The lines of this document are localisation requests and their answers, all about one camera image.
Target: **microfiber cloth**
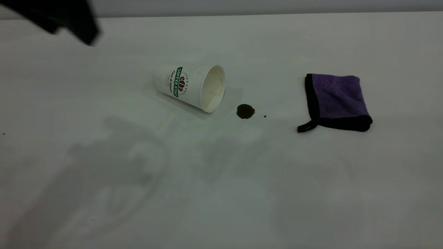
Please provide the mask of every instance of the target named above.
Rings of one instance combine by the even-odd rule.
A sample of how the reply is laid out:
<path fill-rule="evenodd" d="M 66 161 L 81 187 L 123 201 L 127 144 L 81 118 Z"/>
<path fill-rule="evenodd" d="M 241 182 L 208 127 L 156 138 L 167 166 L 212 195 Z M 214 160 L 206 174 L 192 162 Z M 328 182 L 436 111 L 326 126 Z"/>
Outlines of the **microfiber cloth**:
<path fill-rule="evenodd" d="M 305 88 L 311 121 L 299 126 L 298 132 L 312 130 L 317 125 L 365 132 L 372 124 L 358 77 L 308 74 Z"/>

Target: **green logo band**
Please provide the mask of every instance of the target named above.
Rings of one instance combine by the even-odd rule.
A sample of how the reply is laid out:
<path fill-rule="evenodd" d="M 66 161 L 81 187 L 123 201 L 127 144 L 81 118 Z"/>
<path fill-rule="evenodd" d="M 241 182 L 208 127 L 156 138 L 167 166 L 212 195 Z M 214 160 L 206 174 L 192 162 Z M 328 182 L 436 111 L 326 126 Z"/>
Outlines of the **green logo band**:
<path fill-rule="evenodd" d="M 175 73 L 175 80 L 174 80 L 174 96 L 179 97 L 179 80 L 180 75 L 182 74 L 183 67 L 177 68 L 177 73 Z"/>

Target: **white paper cup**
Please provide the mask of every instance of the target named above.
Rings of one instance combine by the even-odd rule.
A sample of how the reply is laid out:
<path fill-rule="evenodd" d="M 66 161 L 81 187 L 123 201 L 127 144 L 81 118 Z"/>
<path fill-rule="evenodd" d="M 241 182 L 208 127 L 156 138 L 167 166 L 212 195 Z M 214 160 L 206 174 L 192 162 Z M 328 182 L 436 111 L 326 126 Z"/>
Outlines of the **white paper cup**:
<path fill-rule="evenodd" d="M 155 68 L 154 85 L 162 93 L 211 113 L 225 93 L 225 72 L 221 66 L 166 64 Z"/>

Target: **coffee stain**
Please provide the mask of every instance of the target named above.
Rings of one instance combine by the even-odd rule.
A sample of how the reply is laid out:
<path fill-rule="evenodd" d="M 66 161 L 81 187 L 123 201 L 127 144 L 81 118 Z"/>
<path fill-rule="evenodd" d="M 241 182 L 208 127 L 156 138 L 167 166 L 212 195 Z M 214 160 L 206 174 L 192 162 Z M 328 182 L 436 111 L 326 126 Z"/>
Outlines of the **coffee stain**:
<path fill-rule="evenodd" d="M 237 107 L 237 116 L 242 119 L 248 119 L 254 115 L 255 109 L 248 104 L 241 104 Z"/>

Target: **cup rim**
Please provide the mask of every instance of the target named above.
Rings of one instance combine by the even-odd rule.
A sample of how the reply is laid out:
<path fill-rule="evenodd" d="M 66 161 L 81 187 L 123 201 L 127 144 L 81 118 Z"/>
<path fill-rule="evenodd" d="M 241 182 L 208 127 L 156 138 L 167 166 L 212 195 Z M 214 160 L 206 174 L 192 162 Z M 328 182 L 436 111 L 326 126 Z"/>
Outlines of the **cup rim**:
<path fill-rule="evenodd" d="M 221 94 L 221 96 L 220 96 L 220 101 L 217 103 L 217 105 L 215 106 L 214 110 L 212 110 L 212 111 L 207 111 L 206 108 L 205 108 L 205 106 L 203 105 L 203 86 L 204 86 L 204 84 L 205 84 L 205 80 L 206 80 L 206 77 L 208 76 L 208 73 L 209 73 L 213 68 L 215 68 L 215 67 L 219 67 L 219 68 L 223 71 L 223 93 Z M 214 112 L 214 111 L 217 109 L 217 107 L 218 107 L 218 106 L 220 105 L 220 103 L 222 102 L 223 96 L 225 95 L 225 86 L 226 86 L 226 82 L 225 82 L 225 70 L 223 69 L 223 67 L 220 66 L 220 65 L 212 65 L 212 66 L 209 66 L 209 69 L 206 71 L 206 73 L 205 73 L 205 77 L 203 77 L 203 82 L 201 83 L 201 86 L 200 86 L 200 106 L 202 107 L 202 110 L 203 110 L 204 112 L 206 112 L 206 113 L 212 113 L 212 112 Z"/>

